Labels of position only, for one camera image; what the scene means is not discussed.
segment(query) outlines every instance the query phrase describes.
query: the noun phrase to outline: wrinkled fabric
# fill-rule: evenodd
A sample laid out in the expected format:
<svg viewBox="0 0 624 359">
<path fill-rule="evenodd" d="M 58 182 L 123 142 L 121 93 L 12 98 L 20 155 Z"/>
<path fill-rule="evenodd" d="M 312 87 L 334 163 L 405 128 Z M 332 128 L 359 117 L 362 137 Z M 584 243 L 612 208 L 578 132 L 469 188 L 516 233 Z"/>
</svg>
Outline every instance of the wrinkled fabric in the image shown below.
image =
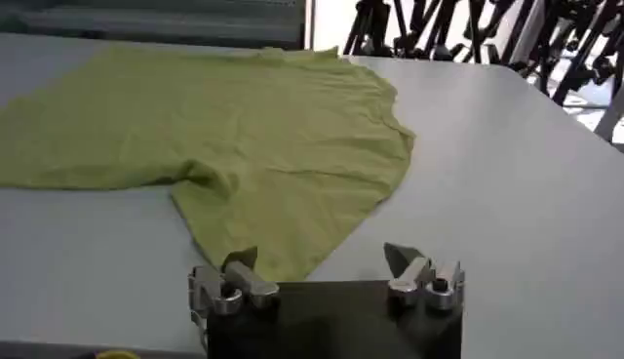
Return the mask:
<svg viewBox="0 0 624 359">
<path fill-rule="evenodd" d="M 394 97 L 333 53 L 111 47 L 0 109 L 0 185 L 170 183 L 212 263 L 257 246 L 259 275 L 300 280 L 405 174 Z"/>
</svg>

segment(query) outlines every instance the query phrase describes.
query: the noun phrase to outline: tripod leg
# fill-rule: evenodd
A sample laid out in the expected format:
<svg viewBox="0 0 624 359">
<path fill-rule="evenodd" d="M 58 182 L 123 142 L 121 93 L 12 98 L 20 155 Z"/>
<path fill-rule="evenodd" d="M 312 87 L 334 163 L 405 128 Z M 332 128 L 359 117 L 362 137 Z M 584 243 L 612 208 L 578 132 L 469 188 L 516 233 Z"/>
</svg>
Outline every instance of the tripod leg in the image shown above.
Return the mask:
<svg viewBox="0 0 624 359">
<path fill-rule="evenodd" d="M 449 37 L 450 22 L 452 21 L 452 16 L 455 13 L 456 4 L 457 2 L 455 1 L 448 2 L 448 7 L 446 8 L 446 11 L 445 11 L 444 21 L 442 22 L 440 26 L 440 33 L 438 35 L 437 45 L 444 46 L 447 43 L 447 38 Z"/>
<path fill-rule="evenodd" d="M 592 48 L 596 44 L 598 37 L 603 32 L 603 29 L 605 28 L 606 23 L 609 22 L 609 20 L 616 13 L 615 12 L 616 6 L 617 6 L 616 0 L 605 1 L 604 7 L 601 10 L 601 13 L 598 15 L 598 18 L 596 19 L 594 27 L 592 28 L 589 35 L 583 42 L 583 46 L 581 46 L 580 50 L 578 51 L 578 54 L 572 60 L 572 63 L 570 64 L 569 69 L 565 73 L 564 79 L 562 80 L 561 84 L 559 84 L 557 91 L 553 95 L 553 101 L 556 104 L 562 105 L 564 103 L 564 100 L 566 100 L 567 93 L 571 89 L 571 82 L 573 81 L 573 76 L 575 72 L 579 69 L 581 65 L 585 63 L 585 60 L 587 59 L 590 52 L 592 51 Z"/>
<path fill-rule="evenodd" d="M 418 3 L 422 3 L 423 6 L 426 3 L 426 0 L 416 0 L 416 1 Z M 414 19 L 413 18 L 411 19 L 411 26 L 412 26 L 411 29 L 413 30 L 413 35 L 416 38 L 416 43 L 418 42 L 418 40 L 420 40 L 420 36 L 424 32 L 431 18 L 433 18 L 433 14 L 436 12 L 436 9 L 438 9 L 438 6 L 440 6 L 440 0 L 432 0 L 431 4 L 429 4 L 429 7 L 427 8 L 427 11 L 425 12 L 425 15 L 422 17 L 421 20 L 418 21 L 417 26 L 416 26 L 416 22 L 414 21 Z"/>
<path fill-rule="evenodd" d="M 401 40 L 404 40 L 408 37 L 408 30 L 406 29 L 406 20 L 403 16 L 403 6 L 401 5 L 401 0 L 394 0 L 394 9 L 397 12 L 397 22 L 399 23 L 399 31 L 401 31 Z"/>
<path fill-rule="evenodd" d="M 494 8 L 494 12 L 491 16 L 491 20 L 489 21 L 489 24 L 486 26 L 486 29 L 483 31 L 483 33 L 480 34 L 479 42 L 483 43 L 484 41 L 486 41 L 486 38 L 493 37 L 496 34 L 496 30 L 498 29 L 500 22 L 502 21 L 503 17 L 505 16 L 505 14 L 507 13 L 510 7 L 511 7 L 511 3 L 509 4 L 503 3 L 502 5 L 497 5 Z M 473 55 L 474 55 L 474 51 L 471 48 L 468 51 L 468 54 L 466 54 L 466 56 L 462 60 L 462 62 L 464 63 L 468 62 L 473 57 Z"/>
<path fill-rule="evenodd" d="M 371 29 L 372 23 L 372 8 L 365 7 L 363 9 L 362 21 L 360 22 L 360 28 L 358 29 L 358 33 L 355 38 L 353 55 L 361 55 L 362 54 L 362 43 L 364 42 L 364 37 Z"/>
<path fill-rule="evenodd" d="M 617 52 L 617 60 L 615 61 L 615 74 L 613 75 L 613 88 L 611 90 L 611 101 L 615 99 L 615 95 L 622 88 L 622 75 L 624 74 L 624 44 L 620 44 Z"/>
<path fill-rule="evenodd" d="M 516 23 L 514 24 L 511 34 L 509 35 L 509 39 L 507 40 L 507 44 L 505 45 L 505 50 L 503 50 L 503 55 L 500 59 L 502 63 L 508 63 L 511 60 L 514 50 L 516 49 L 516 45 L 518 45 L 518 41 L 520 40 L 520 35 L 525 27 L 525 23 L 527 23 L 527 18 L 533 7 L 533 3 L 533 0 L 525 0 L 523 2 L 522 8 L 518 13 L 518 18 L 516 19 Z"/>
<path fill-rule="evenodd" d="M 358 10 L 358 13 L 355 16 L 355 19 L 353 20 L 353 24 L 351 24 L 351 31 L 349 31 L 349 37 L 347 37 L 347 43 L 344 45 L 344 49 L 342 50 L 343 55 L 351 55 L 355 37 L 361 26 L 362 26 L 362 14 L 360 10 Z"/>
<path fill-rule="evenodd" d="M 429 34 L 429 38 L 427 39 L 427 44 L 425 45 L 424 53 L 427 58 L 431 55 L 431 50 L 433 50 L 433 46 L 437 43 L 438 36 L 440 35 L 440 28 L 442 27 L 443 22 L 446 20 L 446 13 L 449 10 L 450 2 L 453 3 L 455 0 L 442 0 L 442 4 L 440 5 L 440 10 L 438 11 L 438 15 L 436 16 L 436 21 L 433 23 L 433 27 L 431 27 L 431 33 Z"/>
<path fill-rule="evenodd" d="M 470 36 L 472 38 L 472 52 L 475 54 L 475 63 L 481 63 L 481 42 L 479 41 L 479 15 L 481 12 L 479 11 L 479 8 L 480 4 L 478 3 L 478 0 L 468 0 L 468 11 L 470 13 Z"/>
</svg>

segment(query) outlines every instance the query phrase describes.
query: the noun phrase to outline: table surface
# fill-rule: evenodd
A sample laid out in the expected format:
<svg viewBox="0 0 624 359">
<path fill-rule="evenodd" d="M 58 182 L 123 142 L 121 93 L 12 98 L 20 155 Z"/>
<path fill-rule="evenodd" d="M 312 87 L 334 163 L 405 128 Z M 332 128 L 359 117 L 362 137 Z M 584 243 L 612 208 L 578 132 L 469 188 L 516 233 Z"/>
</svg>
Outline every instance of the table surface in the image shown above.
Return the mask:
<svg viewBox="0 0 624 359">
<path fill-rule="evenodd" d="M 104 46 L 0 34 L 0 105 Z M 387 279 L 382 243 L 412 245 L 466 269 L 464 358 L 624 357 L 624 156 L 507 69 L 352 61 L 398 89 L 417 139 L 308 279 Z M 203 260 L 168 193 L 0 189 L 0 341 L 200 352 L 185 276 Z"/>
</svg>

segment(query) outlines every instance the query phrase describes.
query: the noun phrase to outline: tripod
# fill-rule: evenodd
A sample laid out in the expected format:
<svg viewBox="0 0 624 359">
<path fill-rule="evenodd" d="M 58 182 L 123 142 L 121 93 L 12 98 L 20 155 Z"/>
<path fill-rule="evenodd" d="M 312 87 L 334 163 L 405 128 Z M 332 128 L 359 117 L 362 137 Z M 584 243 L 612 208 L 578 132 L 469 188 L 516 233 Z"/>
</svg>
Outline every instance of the tripod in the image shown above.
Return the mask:
<svg viewBox="0 0 624 359">
<path fill-rule="evenodd" d="M 358 14 L 353 20 L 342 54 L 391 57 L 392 51 L 383 43 L 390 6 L 384 4 L 383 0 L 360 0 L 356 10 Z"/>
</svg>

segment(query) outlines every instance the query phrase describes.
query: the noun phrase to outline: yellow object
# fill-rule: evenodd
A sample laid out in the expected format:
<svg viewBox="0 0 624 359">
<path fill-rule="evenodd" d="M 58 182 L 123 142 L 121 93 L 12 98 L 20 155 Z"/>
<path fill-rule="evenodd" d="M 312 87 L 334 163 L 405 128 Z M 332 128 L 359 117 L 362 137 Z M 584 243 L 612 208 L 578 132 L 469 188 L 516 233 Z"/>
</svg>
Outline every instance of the yellow object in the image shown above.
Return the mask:
<svg viewBox="0 0 624 359">
<path fill-rule="evenodd" d="M 111 350 L 96 354 L 96 359 L 140 359 L 140 357 L 130 351 Z"/>
</svg>

